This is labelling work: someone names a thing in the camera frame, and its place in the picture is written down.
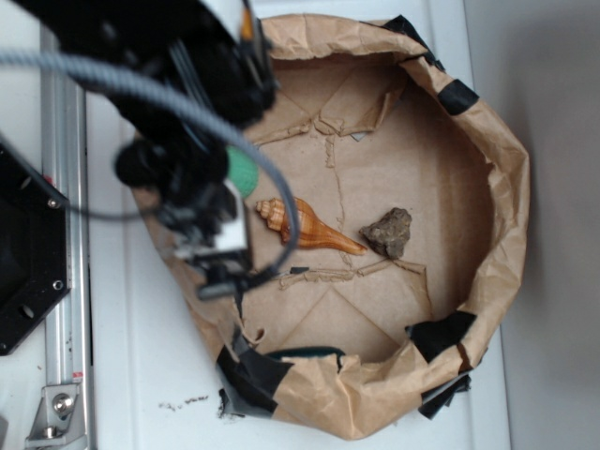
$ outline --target brown paper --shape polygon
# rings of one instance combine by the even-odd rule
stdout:
[[[285,359],[293,365],[273,396],[273,416],[359,439],[479,364],[521,281],[529,160],[483,101],[448,115],[437,95],[453,79],[409,37],[312,15],[265,20],[263,28],[274,43],[281,90],[247,135],[262,143],[295,196],[358,242],[361,227],[393,207],[407,209],[411,239],[403,260],[297,250],[282,271],[309,270],[248,292],[240,318],[232,299],[197,301],[202,279],[169,257],[170,241],[152,219],[149,230],[215,359],[223,346],[236,358],[236,329],[259,353],[344,351],[341,367],[334,355]],[[365,131],[360,141],[350,135]],[[277,195],[261,173],[247,205]],[[262,267],[280,252],[280,236],[254,213],[250,229]],[[405,327],[457,309],[476,320],[459,346],[428,363]]]

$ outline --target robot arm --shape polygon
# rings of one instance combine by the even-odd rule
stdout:
[[[239,128],[274,101],[268,44],[246,1],[14,1],[55,33],[62,52],[126,66]],[[142,101],[78,82],[107,97],[141,132],[119,151],[116,174],[159,193],[158,220],[178,236],[180,256],[206,274],[199,297],[241,294],[252,260],[244,205],[225,180],[226,142]]]

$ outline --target orange seashell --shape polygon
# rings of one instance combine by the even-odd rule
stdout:
[[[363,255],[367,252],[365,246],[361,246],[341,232],[322,223],[304,200],[298,198],[295,200],[300,220],[300,239],[298,241],[300,248],[335,248],[352,255]],[[290,240],[290,224],[282,200],[272,199],[257,202],[256,210],[266,220],[267,227],[281,233],[281,240],[284,244]]]

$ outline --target gray cable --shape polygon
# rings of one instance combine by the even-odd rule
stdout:
[[[290,216],[290,241],[274,263],[262,270],[255,278],[261,282],[262,278],[274,275],[274,272],[292,254],[298,242],[300,227],[296,204],[285,178],[270,159],[248,142],[240,130],[214,113],[159,82],[143,77],[129,69],[115,67],[83,56],[2,50],[0,51],[0,65],[37,67],[43,70],[65,73],[78,80],[100,85],[109,89],[112,94],[152,103],[189,122],[194,127],[198,127],[237,147],[252,158],[273,180],[281,193],[281,199]]]

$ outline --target metal bracket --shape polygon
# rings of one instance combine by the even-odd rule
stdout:
[[[25,448],[62,448],[85,435],[83,402],[78,384],[46,386]]]
[[[8,422],[0,417],[0,450],[2,450],[2,446],[4,445],[4,438],[7,436],[8,431]]]

